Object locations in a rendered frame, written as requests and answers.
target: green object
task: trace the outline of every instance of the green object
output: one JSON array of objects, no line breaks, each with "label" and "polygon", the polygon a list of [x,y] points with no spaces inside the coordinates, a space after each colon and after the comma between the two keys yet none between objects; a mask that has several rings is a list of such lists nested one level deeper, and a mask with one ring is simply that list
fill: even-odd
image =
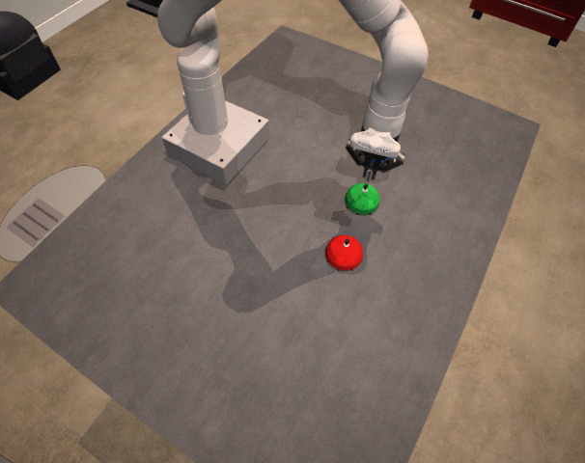
[{"label": "green object", "polygon": [[380,195],[372,185],[367,183],[357,183],[348,189],[345,201],[347,207],[355,214],[371,214],[378,209]]}]

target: cabinet handle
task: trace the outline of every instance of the cabinet handle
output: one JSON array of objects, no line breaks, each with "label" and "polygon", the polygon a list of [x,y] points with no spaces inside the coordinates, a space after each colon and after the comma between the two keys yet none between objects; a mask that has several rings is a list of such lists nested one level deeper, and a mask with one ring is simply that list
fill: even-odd
[{"label": "cabinet handle", "polygon": [[548,12],[545,12],[544,10],[540,10],[539,8],[531,7],[529,5],[524,5],[522,3],[518,3],[514,0],[503,0],[503,1],[507,2],[507,3],[513,3],[514,5],[518,5],[519,7],[526,8],[527,10],[532,10],[532,11],[537,12],[537,13],[545,14],[546,16],[553,17],[554,19],[558,19],[559,21],[565,20],[563,17],[557,16],[556,14],[548,13]]}]

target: red cabinet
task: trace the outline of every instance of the red cabinet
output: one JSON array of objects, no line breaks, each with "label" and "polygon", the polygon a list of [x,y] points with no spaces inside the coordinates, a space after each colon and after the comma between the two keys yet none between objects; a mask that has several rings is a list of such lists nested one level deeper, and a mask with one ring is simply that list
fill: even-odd
[{"label": "red cabinet", "polygon": [[473,17],[500,17],[550,36],[549,44],[566,41],[585,10],[585,0],[472,0]]}]

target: red object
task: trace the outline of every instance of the red object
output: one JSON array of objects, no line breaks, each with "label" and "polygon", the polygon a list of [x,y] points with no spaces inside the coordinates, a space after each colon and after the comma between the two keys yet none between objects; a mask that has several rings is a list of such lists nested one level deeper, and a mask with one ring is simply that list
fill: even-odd
[{"label": "red object", "polygon": [[324,251],[327,262],[338,270],[357,268],[363,260],[363,246],[352,236],[340,234],[331,238]]},{"label": "red object", "polygon": [[541,32],[558,42],[570,36],[584,13],[585,0],[472,0],[470,8]]}]

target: brown floor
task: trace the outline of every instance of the brown floor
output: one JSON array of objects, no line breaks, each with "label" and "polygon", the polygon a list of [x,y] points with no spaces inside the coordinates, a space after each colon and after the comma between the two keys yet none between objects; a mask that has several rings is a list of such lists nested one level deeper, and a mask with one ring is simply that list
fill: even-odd
[{"label": "brown floor", "polygon": [[[406,4],[430,49],[424,77],[541,124],[410,462],[585,462],[585,33],[554,48],[473,19],[467,0]],[[280,25],[379,59],[336,0],[226,0],[217,13],[223,72]],[[61,72],[21,101],[0,92],[0,223],[63,169],[109,178],[183,109],[178,49],[125,0],[46,43]],[[14,266],[0,259],[0,280]],[[1,308],[0,453],[14,463],[191,461]]]}]

